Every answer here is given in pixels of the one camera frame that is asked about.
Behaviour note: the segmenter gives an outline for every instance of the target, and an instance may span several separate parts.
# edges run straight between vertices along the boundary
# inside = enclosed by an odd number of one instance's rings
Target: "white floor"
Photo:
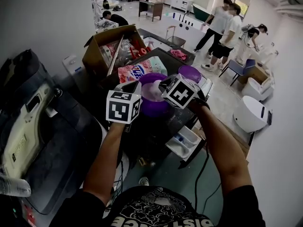
[[[152,22],[151,17],[146,16],[145,13],[141,13],[141,17],[138,17],[139,11],[139,2],[120,2],[120,5],[123,6],[123,10],[119,12],[112,12],[115,14],[119,14],[123,16],[129,24],[135,24],[137,28],[142,28],[147,31],[150,31],[158,36],[165,38],[166,31],[160,30],[159,25],[161,21],[159,17],[155,17],[154,22]],[[169,6],[164,6],[163,14],[167,12],[171,12],[174,9],[171,9]],[[211,38],[204,48],[196,55],[196,59],[194,61],[194,67],[197,68],[205,77],[209,78],[213,81],[214,85],[210,92],[210,98],[208,100],[209,106],[211,107],[212,112],[220,119],[223,123],[225,123],[230,129],[232,129],[235,133],[237,133],[243,140],[246,142],[249,141],[250,135],[244,132],[234,121],[233,119],[233,111],[241,100],[241,90],[243,86],[236,81],[232,87],[229,85],[232,83],[232,78],[234,76],[234,72],[231,70],[227,70],[221,78],[221,71],[217,70],[214,72],[209,72],[201,68],[201,64],[209,63],[210,60],[205,57],[205,54],[208,48],[212,45],[213,39]],[[188,51],[192,51],[196,47],[195,44],[185,44],[185,49]],[[230,58],[234,58],[235,51],[231,53]]]

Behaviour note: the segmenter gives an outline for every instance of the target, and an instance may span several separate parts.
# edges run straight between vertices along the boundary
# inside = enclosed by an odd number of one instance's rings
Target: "white chair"
[[[268,98],[275,89],[274,79],[267,78],[262,85],[260,85],[254,78],[248,78],[247,84],[242,90],[243,96],[250,96],[258,101],[264,101]]]
[[[236,123],[247,133],[264,128],[269,117],[268,109],[250,96],[244,96],[233,113]]]

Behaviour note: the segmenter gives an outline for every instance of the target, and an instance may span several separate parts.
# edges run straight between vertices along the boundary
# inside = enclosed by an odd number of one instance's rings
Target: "window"
[[[241,2],[240,0],[235,0],[235,3],[238,4],[241,7],[240,16],[245,17],[245,14],[246,14],[249,6],[246,5],[244,2]]]

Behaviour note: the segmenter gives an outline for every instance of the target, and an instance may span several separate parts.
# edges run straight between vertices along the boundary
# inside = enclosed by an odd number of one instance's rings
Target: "white cabinet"
[[[170,8],[177,8],[187,12],[191,10],[193,2],[193,0],[171,0]]]

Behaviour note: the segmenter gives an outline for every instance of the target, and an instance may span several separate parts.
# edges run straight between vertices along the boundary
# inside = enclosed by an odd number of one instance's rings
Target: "cardboard box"
[[[94,76],[97,81],[107,76],[108,66],[110,66],[105,63],[99,47],[120,40],[122,35],[124,35],[124,39],[137,41],[142,48],[145,48],[144,42],[134,25],[121,26],[98,33],[92,36],[84,45],[84,47],[88,46],[88,48],[82,62],[88,73]]]
[[[248,78],[254,78],[260,85],[269,77],[263,67],[256,64],[247,74],[238,78],[241,84],[246,84]]]

